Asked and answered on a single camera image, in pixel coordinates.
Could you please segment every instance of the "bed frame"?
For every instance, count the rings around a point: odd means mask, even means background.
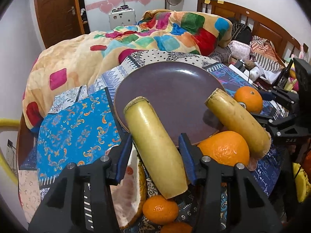
[[[255,11],[236,4],[218,0],[197,0],[197,11],[207,13],[208,4],[211,5],[212,14],[216,14],[224,18],[234,17],[239,21],[241,21],[242,16],[246,16],[247,25],[249,23],[248,19],[253,19],[254,26],[252,34],[271,40],[279,57],[283,56],[288,42],[294,46],[291,54],[293,54],[295,48],[300,49],[299,42],[293,38],[284,28]],[[304,44],[304,51],[307,52],[307,50],[308,47]],[[34,146],[34,140],[34,134],[27,128],[24,115],[22,114],[17,137],[16,154],[18,167],[24,162],[29,152],[32,150]]]
[[[249,24],[249,19],[254,20],[252,34],[266,38],[272,41],[276,53],[280,58],[283,57],[287,43],[291,43],[293,48],[290,56],[294,53],[295,48],[300,49],[299,42],[293,38],[282,26],[266,18],[259,13],[242,6],[219,0],[197,0],[197,12],[208,11],[208,4],[211,5],[211,14],[219,15],[224,18],[234,17],[241,22],[241,17],[245,16],[245,24]],[[308,46],[303,44],[304,51],[308,51]]]

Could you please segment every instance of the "pink stripe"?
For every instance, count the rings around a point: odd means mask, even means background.
[[[133,2],[135,0],[125,0],[126,2]],[[93,10],[96,8],[99,8],[102,4],[107,4],[108,2],[106,0],[100,1],[100,2],[95,2],[95,3],[91,3],[85,6],[85,9],[88,10]]]

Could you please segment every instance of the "pink square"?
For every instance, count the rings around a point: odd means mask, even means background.
[[[50,89],[54,90],[64,85],[67,81],[67,68],[63,68],[50,75]]]

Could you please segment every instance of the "door handle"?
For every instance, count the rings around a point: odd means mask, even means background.
[[[67,12],[70,12],[70,11],[72,12],[73,15],[76,14],[76,10],[75,10],[74,6],[71,6],[71,9],[68,10]]]

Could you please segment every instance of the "metal bolt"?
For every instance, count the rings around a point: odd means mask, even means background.
[[[244,166],[242,163],[237,163],[237,164],[236,164],[236,167],[237,167],[238,169],[240,169],[240,170],[242,170],[242,169],[245,168],[245,166]]]
[[[202,161],[207,163],[207,162],[211,161],[211,158],[208,156],[203,156]]]
[[[109,160],[109,157],[107,155],[104,155],[104,156],[100,157],[100,161],[102,161],[102,162],[106,162],[108,160]]]
[[[74,167],[75,167],[75,163],[73,163],[73,162],[67,164],[67,168],[68,168],[68,169],[72,169],[72,168],[74,168]]]

